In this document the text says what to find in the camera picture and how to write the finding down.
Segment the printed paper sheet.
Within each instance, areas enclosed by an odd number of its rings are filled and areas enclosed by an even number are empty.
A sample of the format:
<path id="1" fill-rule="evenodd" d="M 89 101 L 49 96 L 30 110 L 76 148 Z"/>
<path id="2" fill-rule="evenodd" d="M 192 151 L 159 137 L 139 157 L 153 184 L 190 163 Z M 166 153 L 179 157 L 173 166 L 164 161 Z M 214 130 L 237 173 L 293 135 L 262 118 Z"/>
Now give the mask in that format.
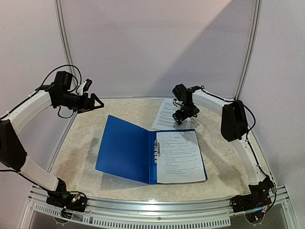
<path id="1" fill-rule="evenodd" d="M 177 125 L 172 115 L 178 110 L 174 105 L 173 99 L 165 98 L 160 105 L 157 116 L 153 122 L 152 129 L 156 130 L 174 130 L 190 129 L 191 120 L 186 119 L 181 125 Z"/>
<path id="2" fill-rule="evenodd" d="M 156 133 L 158 153 L 156 182 L 180 184 L 205 182 L 207 174 L 194 129 Z"/>

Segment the metal folder clip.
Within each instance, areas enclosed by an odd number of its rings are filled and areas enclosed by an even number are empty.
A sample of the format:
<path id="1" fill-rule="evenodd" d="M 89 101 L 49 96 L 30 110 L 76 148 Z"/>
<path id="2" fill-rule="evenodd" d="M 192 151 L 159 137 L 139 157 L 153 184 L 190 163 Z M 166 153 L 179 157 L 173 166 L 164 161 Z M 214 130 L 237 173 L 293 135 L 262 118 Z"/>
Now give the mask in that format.
<path id="1" fill-rule="evenodd" d="M 160 142 L 157 139 L 155 139 L 153 145 L 153 159 L 155 164 L 157 164 L 160 156 L 161 156 L 161 145 Z"/>

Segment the blue plastic folder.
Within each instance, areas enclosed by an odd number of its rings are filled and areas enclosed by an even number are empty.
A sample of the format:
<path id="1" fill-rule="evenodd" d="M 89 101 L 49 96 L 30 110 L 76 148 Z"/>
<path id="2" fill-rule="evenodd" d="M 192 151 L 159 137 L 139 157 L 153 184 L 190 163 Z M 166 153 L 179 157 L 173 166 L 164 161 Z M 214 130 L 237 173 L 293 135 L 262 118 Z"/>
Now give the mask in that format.
<path id="1" fill-rule="evenodd" d="M 153 145 L 156 133 L 109 115 L 102 135 L 96 170 L 143 182 L 157 184 Z"/>

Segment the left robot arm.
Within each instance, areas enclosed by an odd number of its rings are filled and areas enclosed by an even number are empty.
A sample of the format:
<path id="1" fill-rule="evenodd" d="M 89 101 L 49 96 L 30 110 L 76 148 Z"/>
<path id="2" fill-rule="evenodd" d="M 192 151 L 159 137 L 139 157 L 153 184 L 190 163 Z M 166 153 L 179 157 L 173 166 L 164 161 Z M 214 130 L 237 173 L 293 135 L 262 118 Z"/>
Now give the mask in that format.
<path id="1" fill-rule="evenodd" d="M 47 172 L 31 159 L 24 146 L 27 126 L 50 108 L 67 108 L 81 114 L 104 107 L 96 94 L 88 94 L 92 80 L 86 79 L 71 88 L 73 74 L 58 71 L 50 84 L 42 83 L 24 101 L 0 118 L 0 162 L 33 184 L 53 192 L 52 199 L 60 207 L 67 207 L 71 197 L 57 189 L 60 179 Z"/>

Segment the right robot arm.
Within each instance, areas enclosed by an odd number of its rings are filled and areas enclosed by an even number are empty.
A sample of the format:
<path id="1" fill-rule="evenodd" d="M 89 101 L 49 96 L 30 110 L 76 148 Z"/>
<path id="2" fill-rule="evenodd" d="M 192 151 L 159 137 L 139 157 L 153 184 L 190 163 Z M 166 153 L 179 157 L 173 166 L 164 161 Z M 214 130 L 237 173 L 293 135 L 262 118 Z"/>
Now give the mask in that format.
<path id="1" fill-rule="evenodd" d="M 205 107 L 221 117 L 221 135 L 236 149 L 246 170 L 251 194 L 246 198 L 250 208 L 258 207 L 264 202 L 269 191 L 276 193 L 276 187 L 270 175 L 259 165 L 258 157 L 251 145 L 246 112 L 247 107 L 240 100 L 222 98 L 204 89 L 203 86 L 186 88 L 183 84 L 176 85 L 172 90 L 174 103 L 180 108 L 173 114 L 178 125 L 187 118 L 197 117 L 199 108 Z"/>

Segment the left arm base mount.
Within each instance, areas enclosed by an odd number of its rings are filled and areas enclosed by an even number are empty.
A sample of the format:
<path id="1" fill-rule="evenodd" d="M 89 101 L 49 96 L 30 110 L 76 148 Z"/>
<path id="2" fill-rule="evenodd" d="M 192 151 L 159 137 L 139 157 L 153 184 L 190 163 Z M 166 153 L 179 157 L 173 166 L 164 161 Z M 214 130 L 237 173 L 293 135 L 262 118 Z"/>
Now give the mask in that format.
<path id="1" fill-rule="evenodd" d="M 67 191 L 66 183 L 58 178 L 55 191 L 47 191 L 46 203 L 59 208 L 85 212 L 87 206 L 87 196 L 80 191 Z"/>

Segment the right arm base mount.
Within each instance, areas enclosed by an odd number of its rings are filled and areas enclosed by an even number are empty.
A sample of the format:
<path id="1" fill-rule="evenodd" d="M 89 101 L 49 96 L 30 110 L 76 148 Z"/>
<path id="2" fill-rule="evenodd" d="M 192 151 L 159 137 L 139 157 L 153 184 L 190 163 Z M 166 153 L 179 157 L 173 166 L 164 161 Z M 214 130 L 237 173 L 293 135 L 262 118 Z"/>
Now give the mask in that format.
<path id="1" fill-rule="evenodd" d="M 241 212 L 262 208 L 262 213 L 268 212 L 276 201 L 277 189 L 274 185 L 263 184 L 249 185 L 250 194 L 237 195 L 230 199 L 230 206 L 233 208 L 233 212 Z"/>

